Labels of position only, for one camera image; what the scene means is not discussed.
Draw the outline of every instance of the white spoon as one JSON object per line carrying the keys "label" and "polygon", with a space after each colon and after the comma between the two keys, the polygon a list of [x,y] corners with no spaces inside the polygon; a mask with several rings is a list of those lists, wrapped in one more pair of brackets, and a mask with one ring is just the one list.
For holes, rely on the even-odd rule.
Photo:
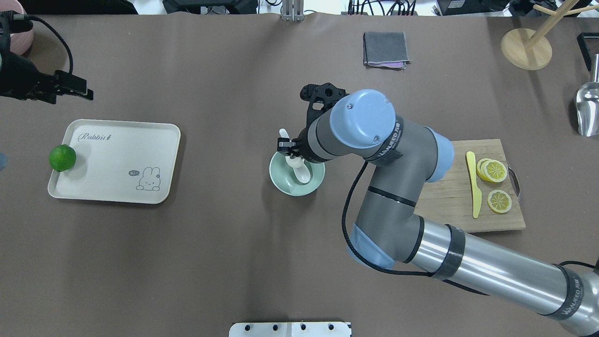
{"label": "white spoon", "polygon": [[[279,134],[283,138],[289,138],[289,134],[285,129],[280,129]],[[285,161],[287,162],[287,165],[293,167],[295,177],[298,179],[299,182],[308,183],[310,181],[312,176],[310,175],[310,171],[308,171],[308,167],[304,164],[304,160],[302,158],[291,158],[285,156]]]}

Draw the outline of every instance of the metal scoop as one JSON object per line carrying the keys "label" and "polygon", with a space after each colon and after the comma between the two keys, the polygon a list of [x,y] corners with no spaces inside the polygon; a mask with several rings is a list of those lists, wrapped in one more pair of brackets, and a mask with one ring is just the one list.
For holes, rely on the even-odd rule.
{"label": "metal scoop", "polygon": [[578,133],[591,137],[599,133],[599,54],[594,57],[592,82],[583,84],[576,93]]}

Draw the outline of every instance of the brown table surface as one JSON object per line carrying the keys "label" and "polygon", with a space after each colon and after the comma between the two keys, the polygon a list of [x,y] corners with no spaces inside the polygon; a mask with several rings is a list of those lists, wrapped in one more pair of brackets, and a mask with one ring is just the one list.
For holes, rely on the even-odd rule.
{"label": "brown table surface", "polygon": [[[551,63],[530,72],[504,59],[500,40],[542,19],[46,19],[95,99],[0,98],[9,160],[0,172],[0,335],[227,336],[236,322],[343,320],[355,336],[568,336],[501,299],[355,263],[340,215],[360,158],[327,163],[320,188],[299,198],[278,191],[267,167],[278,129],[303,128],[304,85],[377,89],[451,140],[501,139],[527,228],[480,237],[551,263],[594,263],[599,143],[577,134],[573,100],[589,79],[576,36],[599,31],[599,21],[562,20],[547,35]],[[413,63],[365,68],[365,31],[405,32]],[[37,23],[35,33],[38,68],[66,68],[52,33]],[[49,196],[48,152],[80,118],[178,125],[170,196],[159,205]]]}

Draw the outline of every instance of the folded towel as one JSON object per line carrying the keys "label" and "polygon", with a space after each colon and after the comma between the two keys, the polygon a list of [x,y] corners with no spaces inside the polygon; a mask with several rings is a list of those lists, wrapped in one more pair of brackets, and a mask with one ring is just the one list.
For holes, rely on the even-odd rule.
{"label": "folded towel", "polygon": [[364,33],[364,65],[404,69],[411,63],[403,32]]}

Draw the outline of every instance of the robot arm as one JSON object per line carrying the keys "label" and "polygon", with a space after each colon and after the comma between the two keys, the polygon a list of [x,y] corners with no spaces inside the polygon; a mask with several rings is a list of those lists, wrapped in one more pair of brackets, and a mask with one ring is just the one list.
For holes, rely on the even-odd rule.
{"label": "robot arm", "polygon": [[10,51],[10,34],[31,30],[32,20],[48,25],[35,16],[15,11],[0,12],[0,96],[23,101],[40,100],[50,104],[56,104],[57,95],[72,95],[93,100],[93,91],[87,88],[87,81],[72,74],[71,52],[62,38],[61,42],[67,48],[71,59],[68,73],[62,70],[56,70],[54,75],[41,73],[30,60]]}
{"label": "robot arm", "polygon": [[[557,320],[574,335],[599,336],[598,274],[578,275],[414,214],[424,183],[441,179],[453,162],[447,138],[396,115],[380,92],[310,86],[311,104],[324,101],[323,111],[308,114],[306,129],[297,139],[279,139],[277,150],[314,163],[357,154],[377,166],[350,237],[363,259],[385,269],[411,263]],[[327,89],[339,93],[329,102]]]}

